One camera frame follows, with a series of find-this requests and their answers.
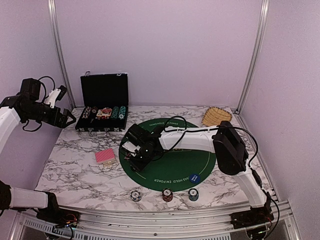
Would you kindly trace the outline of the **blue small blind button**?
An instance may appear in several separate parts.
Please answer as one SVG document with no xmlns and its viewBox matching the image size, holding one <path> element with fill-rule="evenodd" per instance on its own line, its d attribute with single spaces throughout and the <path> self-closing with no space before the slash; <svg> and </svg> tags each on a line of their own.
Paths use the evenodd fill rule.
<svg viewBox="0 0 320 240">
<path fill-rule="evenodd" d="M 193 184 L 198 184 L 201 180 L 201 176 L 199 174 L 193 173 L 189 176 L 189 181 Z"/>
</svg>

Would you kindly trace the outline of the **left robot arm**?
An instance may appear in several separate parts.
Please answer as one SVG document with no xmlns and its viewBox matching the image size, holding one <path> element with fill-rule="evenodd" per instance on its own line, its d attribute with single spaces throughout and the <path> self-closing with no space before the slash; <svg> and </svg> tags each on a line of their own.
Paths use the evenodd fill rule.
<svg viewBox="0 0 320 240">
<path fill-rule="evenodd" d="M 46 89 L 43 80 L 53 78 L 23 79 L 18 93 L 0 103 L 0 209 L 33 210 L 41 220 L 69 224 L 76 214 L 62 209 L 54 193 L 34 189 L 58 130 L 77 121 L 68 109 L 56 105 L 67 88 Z"/>
</svg>

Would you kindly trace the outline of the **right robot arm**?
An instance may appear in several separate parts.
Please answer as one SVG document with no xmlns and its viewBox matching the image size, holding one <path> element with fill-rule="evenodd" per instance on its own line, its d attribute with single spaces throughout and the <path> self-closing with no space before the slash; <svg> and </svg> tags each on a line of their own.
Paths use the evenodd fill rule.
<svg viewBox="0 0 320 240">
<path fill-rule="evenodd" d="M 219 170 L 232 176 L 245 193 L 250 210 L 247 219 L 258 224 L 271 210 L 271 196 L 264 189 L 259 174 L 251 167 L 245 142 L 239 127 L 222 121 L 211 127 L 156 126 L 148 131 L 133 124 L 125 133 L 120 149 L 128 156 L 130 166 L 142 171 L 154 158 L 174 149 L 199 150 L 213 153 Z"/>
</svg>

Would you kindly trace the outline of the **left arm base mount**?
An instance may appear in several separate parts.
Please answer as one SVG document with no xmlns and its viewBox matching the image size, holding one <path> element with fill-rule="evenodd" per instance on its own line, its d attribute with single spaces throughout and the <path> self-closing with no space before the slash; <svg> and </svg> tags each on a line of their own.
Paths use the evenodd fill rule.
<svg viewBox="0 0 320 240">
<path fill-rule="evenodd" d="M 58 211 L 40 209 L 36 217 L 40 220 L 55 224 L 56 228 L 76 227 L 80 213 L 67 209 L 60 209 Z"/>
</svg>

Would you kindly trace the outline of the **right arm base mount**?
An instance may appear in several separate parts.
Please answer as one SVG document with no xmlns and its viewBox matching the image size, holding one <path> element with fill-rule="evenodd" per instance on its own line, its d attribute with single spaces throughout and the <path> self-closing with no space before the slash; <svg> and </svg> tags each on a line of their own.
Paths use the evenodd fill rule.
<svg viewBox="0 0 320 240">
<path fill-rule="evenodd" d="M 235 212 L 232 213 L 230 217 L 230 223 L 233 225 L 234 229 L 252 227 L 271 222 L 275 219 L 272 213 L 254 212 L 251 210 Z"/>
</svg>

